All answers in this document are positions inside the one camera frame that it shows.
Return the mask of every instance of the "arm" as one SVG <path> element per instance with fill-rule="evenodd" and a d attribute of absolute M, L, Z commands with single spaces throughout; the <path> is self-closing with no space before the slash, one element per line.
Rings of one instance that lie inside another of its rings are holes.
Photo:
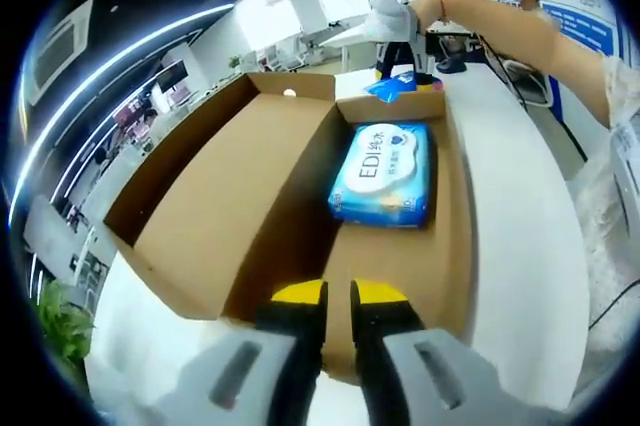
<path fill-rule="evenodd" d="M 447 19 L 482 35 L 496 51 L 555 77 L 604 126 L 609 126 L 602 57 L 556 31 L 536 15 L 489 0 L 442 0 Z M 440 0 L 415 0 L 421 28 L 442 15 Z"/>

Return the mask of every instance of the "green plant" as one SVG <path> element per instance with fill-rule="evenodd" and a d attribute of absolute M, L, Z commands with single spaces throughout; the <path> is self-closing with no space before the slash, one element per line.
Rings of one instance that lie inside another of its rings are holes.
<path fill-rule="evenodd" d="M 229 68 L 234 69 L 236 66 L 240 66 L 240 56 L 231 56 L 229 58 Z"/>
<path fill-rule="evenodd" d="M 65 293 L 66 286 L 57 281 L 45 284 L 36 311 L 47 346 L 63 366 L 76 370 L 89 354 L 93 322 Z"/>

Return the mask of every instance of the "tissue pack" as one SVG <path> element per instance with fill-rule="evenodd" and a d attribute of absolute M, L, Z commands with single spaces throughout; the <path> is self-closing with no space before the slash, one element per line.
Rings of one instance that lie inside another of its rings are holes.
<path fill-rule="evenodd" d="M 329 196 L 341 220 L 386 227 L 419 227 L 428 208 L 427 125 L 360 126 Z"/>

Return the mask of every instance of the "computer monitor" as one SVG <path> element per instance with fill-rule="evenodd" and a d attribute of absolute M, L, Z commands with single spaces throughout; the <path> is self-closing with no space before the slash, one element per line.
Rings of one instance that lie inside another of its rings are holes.
<path fill-rule="evenodd" d="M 166 71 L 160 73 L 160 76 L 158 76 L 156 81 L 160 86 L 160 91 L 164 93 L 186 77 L 187 68 L 184 66 L 184 62 L 179 61 Z"/>

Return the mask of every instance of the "white table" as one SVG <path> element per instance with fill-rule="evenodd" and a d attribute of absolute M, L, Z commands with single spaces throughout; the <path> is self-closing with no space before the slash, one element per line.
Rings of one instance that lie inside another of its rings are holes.
<path fill-rule="evenodd" d="M 342 54 L 342 72 L 346 73 L 349 69 L 349 46 L 367 43 L 369 41 L 364 34 L 362 25 L 358 25 L 323 41 L 320 43 L 320 47 L 340 48 Z"/>
<path fill-rule="evenodd" d="M 573 203 L 513 95 L 486 66 L 467 67 L 442 80 L 470 174 L 477 236 L 469 343 L 496 366 L 506 391 L 564 409 L 582 364 L 589 307 Z M 360 96 L 374 81 L 373 69 L 338 75 L 336 97 Z M 107 365 L 139 401 L 153 404 L 183 364 L 228 330 L 222 321 L 177 317 L 118 255 L 96 312 L 89 384 L 97 390 L 96 371 Z M 343 423 L 368 424 L 362 392 L 322 374 L 308 424 Z"/>

